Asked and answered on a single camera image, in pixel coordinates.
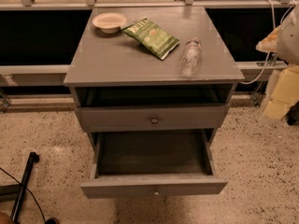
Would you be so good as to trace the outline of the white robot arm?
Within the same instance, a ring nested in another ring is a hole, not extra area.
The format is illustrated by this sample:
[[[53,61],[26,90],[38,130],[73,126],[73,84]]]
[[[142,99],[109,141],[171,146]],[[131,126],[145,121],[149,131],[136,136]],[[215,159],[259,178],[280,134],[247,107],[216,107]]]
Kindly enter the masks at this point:
[[[256,45],[261,52],[274,52],[289,64],[269,78],[269,97],[263,109],[268,119],[282,119],[299,102],[299,6],[296,6],[266,38]]]

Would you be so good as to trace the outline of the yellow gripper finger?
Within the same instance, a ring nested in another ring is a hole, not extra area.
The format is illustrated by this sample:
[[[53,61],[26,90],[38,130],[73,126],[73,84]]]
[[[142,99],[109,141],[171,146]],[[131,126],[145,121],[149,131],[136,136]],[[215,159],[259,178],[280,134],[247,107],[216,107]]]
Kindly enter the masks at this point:
[[[259,41],[256,49],[260,52],[277,52],[280,28],[281,26],[276,27],[266,38]]]
[[[262,121],[282,120],[299,102],[299,65],[274,70],[268,80],[261,105]]]

